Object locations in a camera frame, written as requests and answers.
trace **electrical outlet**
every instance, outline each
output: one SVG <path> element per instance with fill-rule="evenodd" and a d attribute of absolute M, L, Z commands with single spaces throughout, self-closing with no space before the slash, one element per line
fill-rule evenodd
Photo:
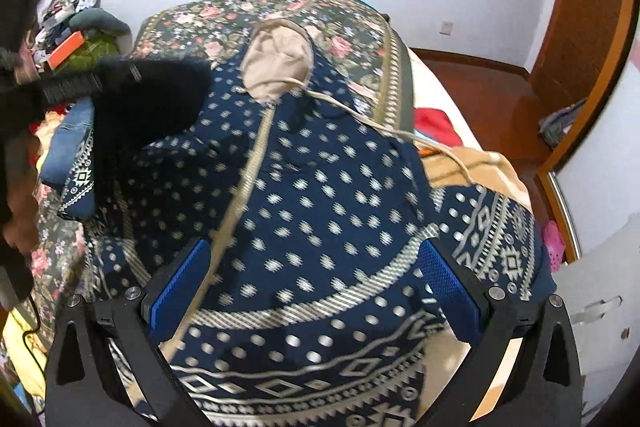
<path fill-rule="evenodd" d="M 442 21 L 442 28 L 440 28 L 440 34 L 451 35 L 452 28 L 453 28 L 453 22 Z"/>

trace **orange box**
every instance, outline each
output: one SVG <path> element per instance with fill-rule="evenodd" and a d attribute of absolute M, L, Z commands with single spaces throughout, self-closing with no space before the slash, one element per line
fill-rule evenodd
<path fill-rule="evenodd" d="M 82 32 L 73 32 L 62 44 L 60 44 L 49 55 L 49 67 L 55 70 L 65 59 L 71 55 L 76 49 L 84 44 Z"/>

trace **gray cloth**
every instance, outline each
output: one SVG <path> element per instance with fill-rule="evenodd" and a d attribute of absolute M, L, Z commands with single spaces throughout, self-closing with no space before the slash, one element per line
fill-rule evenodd
<path fill-rule="evenodd" d="M 538 122 L 540 136 L 551 149 L 555 149 L 564 135 L 569 132 L 575 119 L 578 118 L 578 113 L 580 113 L 585 100 L 564 107 Z"/>
<path fill-rule="evenodd" d="M 126 35 L 131 30 L 120 19 L 102 8 L 86 8 L 68 20 L 69 29 L 73 32 L 96 28 L 109 35 Z"/>

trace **navy patterned fabric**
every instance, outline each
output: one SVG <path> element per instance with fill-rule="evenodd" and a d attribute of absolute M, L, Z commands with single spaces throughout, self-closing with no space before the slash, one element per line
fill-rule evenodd
<path fill-rule="evenodd" d="M 95 214 L 94 130 L 88 126 L 82 132 L 76 159 L 60 194 L 58 212 L 66 219 L 90 219 Z"/>
<path fill-rule="evenodd" d="M 455 223 L 466 220 L 445 212 L 445 192 L 430 191 L 412 144 L 302 92 L 274 107 L 255 102 L 242 90 L 243 54 L 212 72 L 198 123 L 146 147 L 98 202 L 88 227 L 94 296 L 144 285 L 190 237 L 215 242 L 250 189 L 171 361 L 176 377 L 218 425 L 411 425 L 422 341 L 444 323 L 418 246 L 439 231 L 457 241 Z M 353 105 L 345 79 L 317 50 L 314 58 L 310 89 Z M 256 154 L 259 170 L 239 185 Z M 459 203 L 461 192 L 452 192 Z M 522 289 L 526 273 L 495 282 Z"/>
<path fill-rule="evenodd" d="M 524 301 L 543 301 L 556 289 L 533 215 L 482 185 L 431 189 L 440 244 L 489 288 Z"/>

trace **wooden baseboard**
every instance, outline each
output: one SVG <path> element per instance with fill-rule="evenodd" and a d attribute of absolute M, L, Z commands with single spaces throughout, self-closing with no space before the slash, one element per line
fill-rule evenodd
<path fill-rule="evenodd" d="M 441 62 L 454 62 L 455 64 L 466 64 L 467 66 L 479 66 L 489 70 L 505 71 L 521 76 L 525 80 L 529 78 L 529 71 L 520 66 L 498 62 L 482 57 L 472 57 L 471 55 L 461 55 L 459 53 L 440 52 L 437 50 L 422 50 L 411 48 L 421 60 L 439 60 Z"/>

